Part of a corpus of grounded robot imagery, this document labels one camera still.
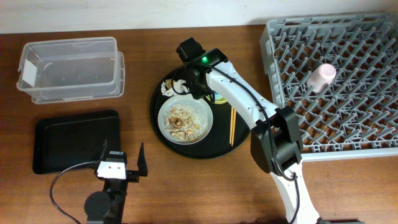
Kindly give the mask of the wooden chopstick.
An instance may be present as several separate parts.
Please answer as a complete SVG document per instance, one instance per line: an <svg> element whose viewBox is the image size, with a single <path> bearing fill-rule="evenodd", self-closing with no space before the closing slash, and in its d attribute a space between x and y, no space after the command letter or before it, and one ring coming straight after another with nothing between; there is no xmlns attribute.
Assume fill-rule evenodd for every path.
<svg viewBox="0 0 398 224"><path fill-rule="evenodd" d="M231 113L230 113L230 125L229 125L229 145L232 146L232 134L233 134L233 123L234 123L234 108L231 106Z"/></svg>
<svg viewBox="0 0 398 224"><path fill-rule="evenodd" d="M232 146L234 145L234 134L235 134L235 128L236 128L236 110L234 109L234 123L233 123L233 134L232 134Z"/></svg>

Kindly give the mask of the pink cup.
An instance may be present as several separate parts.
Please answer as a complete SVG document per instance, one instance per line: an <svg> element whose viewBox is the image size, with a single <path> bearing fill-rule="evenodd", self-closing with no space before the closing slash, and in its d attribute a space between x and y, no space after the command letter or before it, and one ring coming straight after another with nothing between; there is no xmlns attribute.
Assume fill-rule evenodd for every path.
<svg viewBox="0 0 398 224"><path fill-rule="evenodd" d="M313 87L312 91L319 93L332 83L336 76L336 69L329 63L323 63L312 72L307 80L307 86Z"/></svg>

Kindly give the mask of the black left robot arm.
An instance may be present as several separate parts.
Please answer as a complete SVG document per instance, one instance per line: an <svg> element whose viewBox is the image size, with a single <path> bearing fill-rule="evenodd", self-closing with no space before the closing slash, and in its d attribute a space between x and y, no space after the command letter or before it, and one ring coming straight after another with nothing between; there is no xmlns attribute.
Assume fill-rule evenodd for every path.
<svg viewBox="0 0 398 224"><path fill-rule="evenodd" d="M127 155L122 151L111 151L103 144L99 161L95 162L95 176L104 182L101 191L92 193L85 201L84 209L89 224L121 223L130 182L138 183L140 177L148 175L148 168L141 144L137 159L138 170L127 170Z"/></svg>

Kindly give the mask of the light blue cup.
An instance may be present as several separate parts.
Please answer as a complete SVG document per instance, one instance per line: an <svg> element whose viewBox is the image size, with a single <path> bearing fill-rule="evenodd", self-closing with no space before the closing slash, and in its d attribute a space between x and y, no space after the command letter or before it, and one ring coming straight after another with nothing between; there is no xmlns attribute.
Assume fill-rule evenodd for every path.
<svg viewBox="0 0 398 224"><path fill-rule="evenodd" d="M224 98L219 93L215 92L215 101L223 101Z"/></svg>

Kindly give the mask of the yellow bowl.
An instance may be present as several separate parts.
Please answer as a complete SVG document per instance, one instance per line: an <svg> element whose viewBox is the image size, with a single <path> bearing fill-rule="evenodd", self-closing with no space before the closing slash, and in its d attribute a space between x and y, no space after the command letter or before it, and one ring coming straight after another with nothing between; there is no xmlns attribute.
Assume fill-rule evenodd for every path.
<svg viewBox="0 0 398 224"><path fill-rule="evenodd" d="M215 93L214 95L207 95L206 99L211 103L221 105L227 102L225 98L223 98L220 94Z"/></svg>

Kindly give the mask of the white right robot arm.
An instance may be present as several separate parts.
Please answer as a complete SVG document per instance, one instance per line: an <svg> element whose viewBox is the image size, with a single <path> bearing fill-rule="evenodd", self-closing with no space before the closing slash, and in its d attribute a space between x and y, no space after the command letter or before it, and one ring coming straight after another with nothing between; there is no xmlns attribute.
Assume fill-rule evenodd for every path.
<svg viewBox="0 0 398 224"><path fill-rule="evenodd" d="M296 112L263 98L235 70L219 49L198 45L176 50L194 98L219 93L251 130L251 155L270 174L282 197L289 223L318 223L302 172L302 137Z"/></svg>

